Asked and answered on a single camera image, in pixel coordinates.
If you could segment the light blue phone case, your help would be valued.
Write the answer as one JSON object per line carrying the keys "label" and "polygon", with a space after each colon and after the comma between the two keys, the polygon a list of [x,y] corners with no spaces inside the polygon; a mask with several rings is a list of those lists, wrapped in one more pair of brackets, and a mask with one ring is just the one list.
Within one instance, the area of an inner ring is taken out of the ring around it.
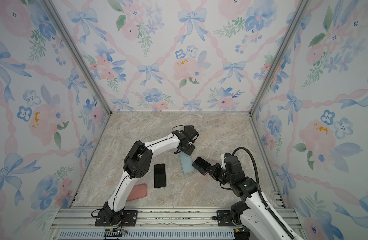
{"label": "light blue phone case", "polygon": [[179,153],[179,160],[184,174],[192,174],[195,171],[195,168],[192,166],[193,160],[191,156],[181,152]]}

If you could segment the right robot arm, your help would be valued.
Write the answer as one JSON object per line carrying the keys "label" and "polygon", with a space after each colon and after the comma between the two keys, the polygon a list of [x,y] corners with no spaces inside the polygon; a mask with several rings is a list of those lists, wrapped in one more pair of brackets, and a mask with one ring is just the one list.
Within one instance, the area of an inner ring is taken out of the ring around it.
{"label": "right robot arm", "polygon": [[212,217],[214,221],[232,222],[250,230],[259,240],[301,240],[268,202],[252,178],[245,176],[241,165],[222,168],[220,164],[207,168],[208,174],[220,184],[228,184],[241,201],[231,206],[228,215]]}

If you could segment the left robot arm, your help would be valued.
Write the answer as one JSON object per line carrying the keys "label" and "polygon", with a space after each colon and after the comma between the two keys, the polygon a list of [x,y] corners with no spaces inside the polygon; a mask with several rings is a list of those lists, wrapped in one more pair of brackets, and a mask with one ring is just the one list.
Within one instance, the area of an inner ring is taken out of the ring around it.
{"label": "left robot arm", "polygon": [[127,218],[124,213],[126,201],[138,179],[148,173],[152,159],[172,149],[177,150],[175,154],[185,153],[190,156],[195,149],[194,142],[198,136],[196,130],[176,130],[152,142],[135,142],[125,157],[124,171],[117,187],[94,217],[95,226],[109,227],[122,224]]}

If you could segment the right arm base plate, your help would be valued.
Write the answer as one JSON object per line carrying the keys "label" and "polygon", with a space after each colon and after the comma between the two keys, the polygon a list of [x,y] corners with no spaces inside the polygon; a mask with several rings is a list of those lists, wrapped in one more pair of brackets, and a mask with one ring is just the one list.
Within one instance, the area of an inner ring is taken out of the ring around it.
{"label": "right arm base plate", "polygon": [[239,227],[239,225],[233,221],[230,210],[217,210],[216,221],[219,227]]}

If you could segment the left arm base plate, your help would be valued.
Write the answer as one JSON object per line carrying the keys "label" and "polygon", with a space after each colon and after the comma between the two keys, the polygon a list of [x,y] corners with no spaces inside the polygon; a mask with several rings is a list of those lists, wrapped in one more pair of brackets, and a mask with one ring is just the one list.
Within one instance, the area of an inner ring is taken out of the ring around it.
{"label": "left arm base plate", "polygon": [[100,210],[96,217],[96,227],[114,227],[122,224],[123,227],[134,227],[138,218],[138,211],[125,210],[113,214],[108,218],[103,210]]}

